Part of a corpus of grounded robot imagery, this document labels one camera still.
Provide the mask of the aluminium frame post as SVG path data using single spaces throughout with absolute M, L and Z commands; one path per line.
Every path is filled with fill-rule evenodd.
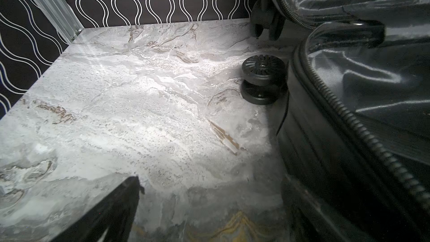
M 66 0 L 34 0 L 47 19 L 68 44 L 80 34 L 84 26 Z

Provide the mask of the black hard-shell suitcase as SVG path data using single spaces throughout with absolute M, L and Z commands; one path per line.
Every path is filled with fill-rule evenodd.
M 308 29 L 288 61 L 242 65 L 272 114 L 295 242 L 430 239 L 430 0 L 257 0 L 253 37 Z

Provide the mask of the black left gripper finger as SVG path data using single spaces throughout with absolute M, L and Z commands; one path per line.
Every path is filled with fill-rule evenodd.
M 144 194 L 139 177 L 128 177 L 97 205 L 68 229 L 57 235 L 54 242 L 126 242 L 135 213 Z

